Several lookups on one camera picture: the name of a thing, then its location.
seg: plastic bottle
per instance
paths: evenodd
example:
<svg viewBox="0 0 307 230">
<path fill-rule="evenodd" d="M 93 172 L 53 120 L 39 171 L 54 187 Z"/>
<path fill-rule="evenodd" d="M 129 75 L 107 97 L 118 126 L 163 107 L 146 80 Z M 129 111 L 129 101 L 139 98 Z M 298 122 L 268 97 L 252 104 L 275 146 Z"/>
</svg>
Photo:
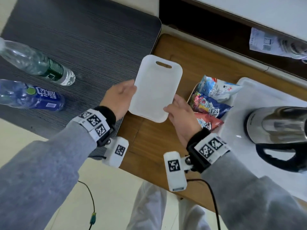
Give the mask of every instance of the plastic bottle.
<svg viewBox="0 0 307 230">
<path fill-rule="evenodd" d="M 38 75 L 60 85 L 72 85 L 75 74 L 28 45 L 0 37 L 0 56 L 30 75 Z"/>
<path fill-rule="evenodd" d="M 27 109 L 60 111 L 65 105 L 62 94 L 21 81 L 0 79 L 0 104 Z"/>
</svg>

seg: red snack bag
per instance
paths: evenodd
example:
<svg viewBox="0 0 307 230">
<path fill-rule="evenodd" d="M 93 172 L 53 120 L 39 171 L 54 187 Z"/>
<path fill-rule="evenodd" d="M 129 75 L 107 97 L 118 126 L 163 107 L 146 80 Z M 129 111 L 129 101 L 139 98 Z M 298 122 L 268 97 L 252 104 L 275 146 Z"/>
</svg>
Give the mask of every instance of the red snack bag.
<svg viewBox="0 0 307 230">
<path fill-rule="evenodd" d="M 215 128 L 221 126 L 224 122 L 208 113 L 194 112 L 198 123 L 202 128 L 207 128 L 209 131 L 213 131 Z"/>
</svg>

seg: person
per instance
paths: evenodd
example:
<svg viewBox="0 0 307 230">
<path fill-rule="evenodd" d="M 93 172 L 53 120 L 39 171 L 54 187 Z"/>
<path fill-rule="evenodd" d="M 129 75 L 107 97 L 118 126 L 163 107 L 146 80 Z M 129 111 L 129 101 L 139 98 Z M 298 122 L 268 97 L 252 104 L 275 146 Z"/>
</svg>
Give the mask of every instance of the person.
<svg viewBox="0 0 307 230">
<path fill-rule="evenodd" d="M 127 112 L 136 87 L 134 81 L 112 86 L 95 114 L 105 131 Z M 202 129 L 183 98 L 176 95 L 164 108 L 184 147 L 204 139 Z M 103 139 L 105 131 L 98 131 Z M 93 132 L 74 120 L 46 142 L 34 141 L 0 169 L 0 229 L 43 230 L 78 181 L 78 170 L 97 147 Z M 270 178 L 257 178 L 232 152 L 204 169 L 219 213 L 229 230 L 306 229 L 307 213 L 293 197 Z M 199 206 L 180 201 L 181 229 L 209 229 Z M 127 229 L 161 229 L 166 190 L 145 182 L 137 195 Z"/>
</svg>

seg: white desk surface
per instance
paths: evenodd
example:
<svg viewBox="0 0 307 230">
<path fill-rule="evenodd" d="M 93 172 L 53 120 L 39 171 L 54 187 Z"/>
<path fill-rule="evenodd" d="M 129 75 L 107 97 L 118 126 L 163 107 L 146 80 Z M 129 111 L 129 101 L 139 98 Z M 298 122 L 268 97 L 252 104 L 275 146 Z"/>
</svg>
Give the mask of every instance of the white desk surface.
<svg viewBox="0 0 307 230">
<path fill-rule="evenodd" d="M 307 41 L 307 0 L 196 0 Z"/>
</svg>

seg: black kettle handle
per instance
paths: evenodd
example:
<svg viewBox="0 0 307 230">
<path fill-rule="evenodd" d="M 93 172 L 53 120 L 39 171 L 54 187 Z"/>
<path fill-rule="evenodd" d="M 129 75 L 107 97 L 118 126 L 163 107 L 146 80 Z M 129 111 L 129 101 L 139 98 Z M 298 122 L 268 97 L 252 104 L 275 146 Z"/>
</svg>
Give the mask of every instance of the black kettle handle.
<svg viewBox="0 0 307 230">
<path fill-rule="evenodd" d="M 265 149 L 290 150 L 296 151 L 295 155 L 287 161 L 274 158 L 264 152 Z M 307 170 L 307 143 L 285 143 L 285 144 L 256 144 L 258 155 L 267 163 L 289 172 L 302 172 Z"/>
</svg>

